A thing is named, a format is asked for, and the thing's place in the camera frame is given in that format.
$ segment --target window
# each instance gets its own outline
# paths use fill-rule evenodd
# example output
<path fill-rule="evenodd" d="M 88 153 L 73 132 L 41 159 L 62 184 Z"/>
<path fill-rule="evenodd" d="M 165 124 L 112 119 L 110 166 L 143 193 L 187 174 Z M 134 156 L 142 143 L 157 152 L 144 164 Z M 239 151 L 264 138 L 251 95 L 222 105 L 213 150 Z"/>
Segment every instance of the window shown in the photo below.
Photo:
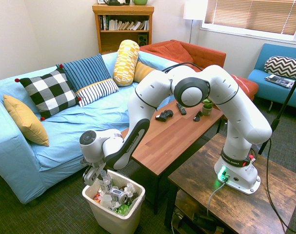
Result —
<path fill-rule="evenodd" d="M 296 0 L 208 0 L 205 23 L 276 33 L 293 39 Z"/>

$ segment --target magazine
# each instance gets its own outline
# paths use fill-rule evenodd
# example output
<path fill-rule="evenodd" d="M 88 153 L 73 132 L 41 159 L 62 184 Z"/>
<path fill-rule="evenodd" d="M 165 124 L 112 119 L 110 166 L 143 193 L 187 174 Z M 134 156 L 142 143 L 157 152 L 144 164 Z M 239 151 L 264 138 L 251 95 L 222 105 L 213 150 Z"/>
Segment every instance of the magazine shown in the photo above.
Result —
<path fill-rule="evenodd" d="M 293 87 L 293 84 L 295 82 L 295 80 L 293 80 L 293 79 L 280 77 L 275 74 L 272 74 L 272 75 L 266 77 L 265 80 L 275 83 L 275 84 L 278 84 L 278 85 L 281 85 L 286 88 L 290 88 L 290 89 Z"/>

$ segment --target black and white zigzag pillow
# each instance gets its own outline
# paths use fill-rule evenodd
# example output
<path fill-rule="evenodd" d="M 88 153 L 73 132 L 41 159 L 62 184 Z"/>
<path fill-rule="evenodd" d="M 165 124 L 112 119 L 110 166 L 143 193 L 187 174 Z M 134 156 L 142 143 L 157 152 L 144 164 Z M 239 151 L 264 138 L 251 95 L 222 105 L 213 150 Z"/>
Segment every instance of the black and white zigzag pillow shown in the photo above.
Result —
<path fill-rule="evenodd" d="M 296 58 L 284 56 L 270 57 L 265 63 L 265 72 L 296 79 Z"/>

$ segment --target floor lamp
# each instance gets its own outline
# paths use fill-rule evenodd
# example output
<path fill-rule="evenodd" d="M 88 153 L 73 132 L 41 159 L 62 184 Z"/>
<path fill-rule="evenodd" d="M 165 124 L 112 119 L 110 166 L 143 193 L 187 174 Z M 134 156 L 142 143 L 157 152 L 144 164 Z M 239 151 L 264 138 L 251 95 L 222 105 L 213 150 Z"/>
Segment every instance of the floor lamp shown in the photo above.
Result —
<path fill-rule="evenodd" d="M 287 106 L 287 104 L 288 104 L 288 102 L 289 102 L 289 100 L 290 100 L 290 98 L 291 98 L 291 96 L 292 96 L 292 94 L 293 94 L 295 88 L 296 88 L 296 81 L 294 82 L 294 84 L 293 84 L 293 86 L 292 86 L 292 88 L 291 88 L 291 90 L 290 90 L 288 96 L 286 97 L 286 99 L 285 99 L 285 101 L 284 101 L 284 103 L 283 103 L 283 105 L 282 105 L 282 107 L 281 107 L 281 109 L 280 109 L 278 115 L 276 116 L 276 118 L 274 119 L 274 121 L 273 121 L 272 124 L 271 124 L 271 128 L 272 128 L 273 132 L 274 132 L 274 130 L 277 128 L 277 126 L 278 126 L 278 124 L 279 124 L 279 122 L 280 122 L 281 115 L 283 114 L 284 109 L 285 109 L 285 107 Z M 264 143 L 262 144 L 262 146 L 261 146 L 261 148 L 260 148 L 258 154 L 261 155 L 261 154 L 263 153 L 263 151 L 264 151 L 264 149 L 265 149 L 267 143 L 268 143 L 268 141 L 266 141 L 266 142 L 264 142 Z"/>
<path fill-rule="evenodd" d="M 183 18 L 185 20 L 192 20 L 189 43 L 191 42 L 193 21 L 205 19 L 207 3 L 208 0 L 193 0 L 185 2 Z"/>

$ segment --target red cushion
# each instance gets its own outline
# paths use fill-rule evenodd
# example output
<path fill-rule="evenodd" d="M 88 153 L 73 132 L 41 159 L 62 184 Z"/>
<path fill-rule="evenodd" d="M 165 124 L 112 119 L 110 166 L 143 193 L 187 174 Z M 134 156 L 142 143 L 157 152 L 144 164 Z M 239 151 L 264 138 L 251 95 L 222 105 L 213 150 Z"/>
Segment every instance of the red cushion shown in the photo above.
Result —
<path fill-rule="evenodd" d="M 150 51 L 158 55 L 168 56 L 180 61 L 193 62 L 193 58 L 188 53 L 188 51 L 182 47 L 179 41 L 175 41 L 174 43 L 169 43 L 159 47 L 153 47 L 150 49 Z"/>
<path fill-rule="evenodd" d="M 235 75 L 231 75 L 231 76 L 233 77 L 233 79 L 235 79 L 235 81 L 238 83 L 240 88 L 245 92 L 245 94 L 251 100 L 253 100 L 254 95 L 258 91 L 258 84 L 251 81 L 251 80 L 248 80 L 246 78 L 238 77 L 238 76 L 235 76 Z"/>

